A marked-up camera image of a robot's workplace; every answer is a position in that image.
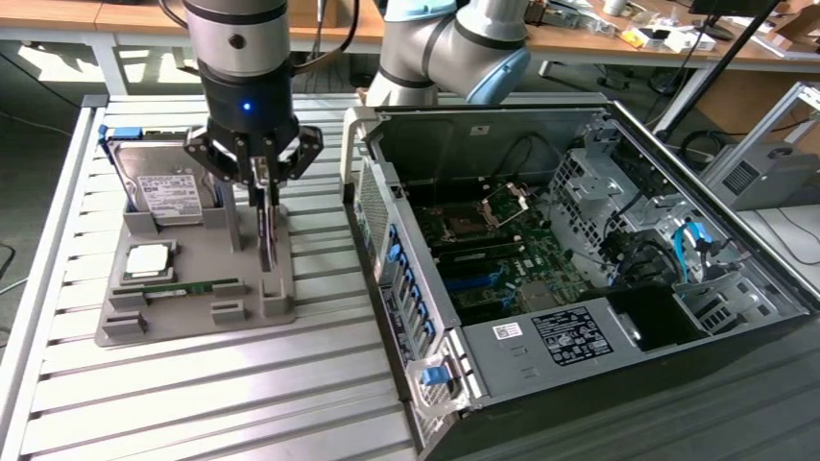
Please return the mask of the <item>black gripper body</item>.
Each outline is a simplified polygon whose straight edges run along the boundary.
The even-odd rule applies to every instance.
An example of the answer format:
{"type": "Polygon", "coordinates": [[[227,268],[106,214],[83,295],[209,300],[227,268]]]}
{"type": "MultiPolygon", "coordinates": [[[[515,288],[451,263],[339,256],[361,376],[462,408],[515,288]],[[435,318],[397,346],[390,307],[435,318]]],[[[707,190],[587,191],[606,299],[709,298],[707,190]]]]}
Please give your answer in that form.
{"type": "Polygon", "coordinates": [[[234,144],[239,134],[290,144],[299,133],[290,64],[283,63],[269,73],[241,77],[218,72],[203,61],[198,63],[211,137],[221,144],[234,144]]]}

